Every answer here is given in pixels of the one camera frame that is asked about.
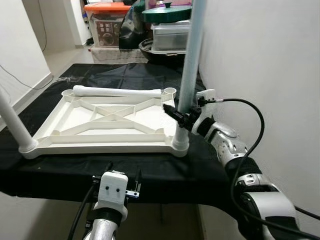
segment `white rod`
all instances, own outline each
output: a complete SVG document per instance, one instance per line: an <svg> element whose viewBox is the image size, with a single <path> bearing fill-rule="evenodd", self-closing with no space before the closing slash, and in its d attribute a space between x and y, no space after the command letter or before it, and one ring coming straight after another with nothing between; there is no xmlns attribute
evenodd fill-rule
<svg viewBox="0 0 320 240"><path fill-rule="evenodd" d="M31 137L15 110L10 106L10 103L5 98L4 92L1 89L0 116L6 123L14 139L18 142L19 151L21 153L27 153L37 146L38 142Z"/></svg>
<svg viewBox="0 0 320 240"><path fill-rule="evenodd" d="M206 10L206 0L192 2L191 26L186 45L178 105L178 110L181 113L187 113L190 110L194 99ZM187 153L189 148L188 131L177 125L172 145L178 151Z"/></svg>
<svg viewBox="0 0 320 240"><path fill-rule="evenodd" d="M139 95L151 98L161 97L161 89L153 90L129 90L129 89L116 89L116 88L103 88L103 87L87 87L82 85L75 85L73 93L77 97L82 96L129 96Z"/></svg>

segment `table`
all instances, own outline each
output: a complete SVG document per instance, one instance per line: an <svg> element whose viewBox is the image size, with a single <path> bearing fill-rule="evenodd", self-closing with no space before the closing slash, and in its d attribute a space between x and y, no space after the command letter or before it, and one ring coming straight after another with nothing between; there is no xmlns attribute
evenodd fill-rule
<svg viewBox="0 0 320 240"><path fill-rule="evenodd" d="M31 135L59 102L61 92L74 85L133 90L174 87L178 104L182 69L148 63L74 64L61 77L19 115ZM195 91L204 89L198 77ZM237 219L239 213L229 197L229 181L215 150L201 136L189 137L190 148L182 158L169 153L106 153L42 155L27 160L5 128L0 132L0 191L23 198L80 202L92 184L92 176L102 175L112 162L114 170L126 173L129 185L137 169L141 170L139 203L211 205Z"/></svg>

